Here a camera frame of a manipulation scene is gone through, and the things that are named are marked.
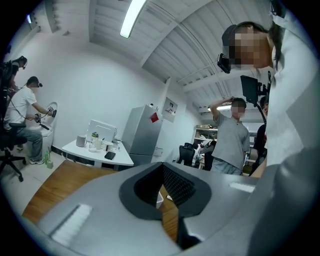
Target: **gray t-shirt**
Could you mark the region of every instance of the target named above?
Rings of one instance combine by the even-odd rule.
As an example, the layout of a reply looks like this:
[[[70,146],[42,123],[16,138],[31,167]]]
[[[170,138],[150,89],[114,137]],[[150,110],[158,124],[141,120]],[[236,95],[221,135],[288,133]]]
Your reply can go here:
[[[218,134],[212,156],[242,170],[245,161],[244,152],[250,150],[248,129],[241,121],[221,113],[214,121],[218,127]]]

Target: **white t-shirt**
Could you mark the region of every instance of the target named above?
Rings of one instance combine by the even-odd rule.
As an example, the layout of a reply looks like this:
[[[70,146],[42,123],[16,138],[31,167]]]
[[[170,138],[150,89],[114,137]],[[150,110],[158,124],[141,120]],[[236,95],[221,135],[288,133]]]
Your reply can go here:
[[[320,144],[319,70],[314,52],[285,29],[269,95],[267,166],[281,164],[303,148]]]
[[[20,89],[11,99],[6,110],[3,126],[6,130],[10,130],[10,123],[21,124],[25,121],[27,109],[29,105],[36,103],[36,96],[28,87]]]

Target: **jeans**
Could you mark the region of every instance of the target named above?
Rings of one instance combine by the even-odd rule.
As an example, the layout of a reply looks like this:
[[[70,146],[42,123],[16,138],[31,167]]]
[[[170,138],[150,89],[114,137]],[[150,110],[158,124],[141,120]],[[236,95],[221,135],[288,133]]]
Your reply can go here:
[[[42,159],[42,134],[40,131],[19,128],[16,136],[25,137],[29,142],[32,142],[31,160],[40,161]]]
[[[211,171],[221,173],[221,174],[234,174],[234,175],[241,174],[240,169],[216,157],[212,161]]]

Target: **person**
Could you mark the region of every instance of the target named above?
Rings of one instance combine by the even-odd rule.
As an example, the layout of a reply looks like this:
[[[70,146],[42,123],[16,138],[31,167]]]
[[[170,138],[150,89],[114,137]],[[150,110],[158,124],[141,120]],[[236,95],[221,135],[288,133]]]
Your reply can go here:
[[[198,147],[199,147],[198,144],[194,142],[192,146],[194,149],[194,155],[192,158],[192,167],[196,167],[197,163],[199,163],[203,157],[198,153]]]
[[[6,110],[3,120],[4,129],[9,131],[11,129],[10,123],[21,124],[25,119],[34,120],[37,118],[35,115],[27,114],[28,106],[32,105],[38,112],[48,116],[52,116],[53,112],[48,111],[41,107],[36,100],[36,96],[32,89],[39,87],[39,80],[37,77],[32,76],[26,82],[26,86],[22,87],[10,100],[9,106]],[[32,165],[41,165],[44,163],[42,157],[42,134],[40,131],[31,130],[28,128],[19,128],[16,133],[17,137],[25,137],[28,141],[32,142],[32,152],[30,163]]]
[[[269,108],[269,102],[268,102],[268,97],[263,96],[260,99],[260,107],[262,111],[264,112],[265,116],[268,117],[268,108]],[[259,127],[257,133],[256,133],[256,140],[254,143],[253,148],[258,151],[258,156],[255,161],[255,163],[252,165],[252,170],[249,174],[251,176],[253,172],[258,168],[259,165],[263,163],[263,161],[267,157],[267,149],[265,148],[266,141],[267,141],[267,136],[266,136],[266,125],[263,124]]]
[[[212,162],[214,157],[212,153],[215,149],[217,142],[213,139],[206,139],[200,144],[200,148],[198,150],[199,154],[204,154],[204,169],[210,171],[212,168]]]
[[[283,6],[273,12],[269,30],[246,21],[229,26],[222,35],[225,56],[236,67],[271,67],[266,127],[267,158],[252,177],[266,166],[279,165],[305,148],[320,145],[318,53],[298,19]]]
[[[231,117],[226,117],[217,110],[224,103],[231,103]],[[234,97],[218,100],[210,105],[213,120],[218,127],[217,142],[212,153],[214,159],[211,171],[241,174],[246,151],[250,150],[249,131],[240,121],[246,107],[247,104],[243,98]]]
[[[16,86],[15,77],[19,71],[20,68],[25,69],[27,65],[27,58],[24,56],[21,56],[18,59],[15,59],[12,61],[12,72],[11,72],[11,78],[9,80],[9,87],[8,87],[8,100],[12,99],[14,94],[18,91],[18,87]]]

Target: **wooden floor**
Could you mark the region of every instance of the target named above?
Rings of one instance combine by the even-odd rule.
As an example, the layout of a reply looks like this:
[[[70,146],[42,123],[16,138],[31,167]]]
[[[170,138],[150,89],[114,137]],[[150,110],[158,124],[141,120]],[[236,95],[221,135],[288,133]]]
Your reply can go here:
[[[98,169],[65,160],[42,184],[23,212],[23,216],[36,224],[54,205],[75,192],[87,182],[116,173],[108,169]],[[160,193],[163,203],[159,210],[162,212],[162,225],[173,241],[177,240],[178,209],[166,198],[166,189],[162,186]]]

